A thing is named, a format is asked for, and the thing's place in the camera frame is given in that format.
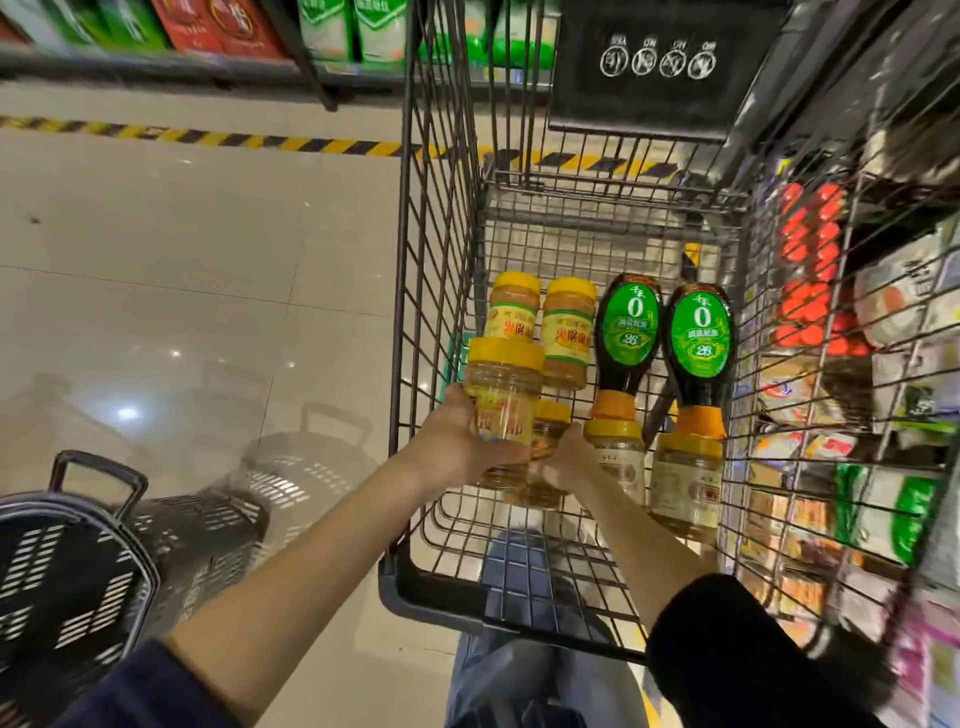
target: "yellow black hazard stripe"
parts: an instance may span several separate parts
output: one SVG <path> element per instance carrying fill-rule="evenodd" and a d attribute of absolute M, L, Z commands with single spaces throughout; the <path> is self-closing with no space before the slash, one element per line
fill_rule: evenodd
<path fill-rule="evenodd" d="M 271 134 L 209 132 L 201 129 L 175 129 L 173 127 L 139 126 L 136 124 L 111 124 L 105 121 L 59 121 L 39 116 L 0 116 L 0 129 L 16 129 L 32 132 L 61 134 L 85 134 L 109 139 L 140 139 L 174 144 L 191 144 L 198 147 L 232 147 L 239 149 L 274 149 L 281 152 L 306 152 L 326 155 L 355 155 L 358 157 L 401 157 L 403 145 L 398 141 L 364 141 L 359 139 L 327 139 L 309 136 L 274 136 Z M 445 147 L 413 144 L 417 157 L 446 158 L 450 150 Z M 480 157 L 493 153 L 493 147 L 477 149 Z M 497 152 L 501 162 L 520 165 L 527 162 L 518 149 L 501 149 Z M 672 162 L 630 160 L 599 155 L 576 155 L 568 152 L 531 152 L 532 167 L 579 174 L 590 172 L 607 174 L 620 179 L 636 177 L 668 178 L 677 171 Z"/>

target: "soy sauce bottle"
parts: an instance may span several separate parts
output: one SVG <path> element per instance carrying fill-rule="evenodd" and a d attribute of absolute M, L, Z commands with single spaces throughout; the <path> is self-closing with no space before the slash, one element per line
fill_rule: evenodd
<path fill-rule="evenodd" d="M 656 279 L 635 273 L 613 279 L 600 301 L 593 329 L 597 397 L 591 417 L 635 417 L 636 390 L 657 353 L 662 318 Z"/>
<path fill-rule="evenodd" d="M 736 331 L 730 299 L 712 283 L 684 283 L 663 321 L 663 359 L 677 392 L 678 430 L 726 437 L 720 405 L 734 360 Z"/>

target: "black sleeve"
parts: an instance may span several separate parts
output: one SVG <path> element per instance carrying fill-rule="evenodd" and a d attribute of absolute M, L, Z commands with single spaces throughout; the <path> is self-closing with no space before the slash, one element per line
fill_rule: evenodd
<path fill-rule="evenodd" d="M 882 728 L 732 576 L 703 576 L 674 596 L 650 634 L 647 659 L 684 728 Z"/>

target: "navy sleeve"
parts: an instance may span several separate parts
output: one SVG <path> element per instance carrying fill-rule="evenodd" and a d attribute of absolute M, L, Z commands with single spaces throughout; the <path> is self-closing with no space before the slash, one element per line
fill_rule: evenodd
<path fill-rule="evenodd" d="M 841 695 L 732 576 L 702 576 L 654 625 L 648 666 L 684 728 L 881 728 Z"/>
<path fill-rule="evenodd" d="M 56 728 L 242 728 L 163 644 L 139 647 L 60 717 Z"/>

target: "black shopping basket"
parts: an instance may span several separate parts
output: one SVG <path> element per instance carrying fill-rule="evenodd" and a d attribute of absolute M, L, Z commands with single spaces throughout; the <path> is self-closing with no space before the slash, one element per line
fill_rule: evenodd
<path fill-rule="evenodd" d="M 69 465 L 131 489 L 116 508 L 63 491 Z M 47 725 L 143 640 L 244 577 L 267 526 L 216 490 L 143 500 L 145 475 L 61 452 L 46 491 L 0 498 L 0 716 Z"/>

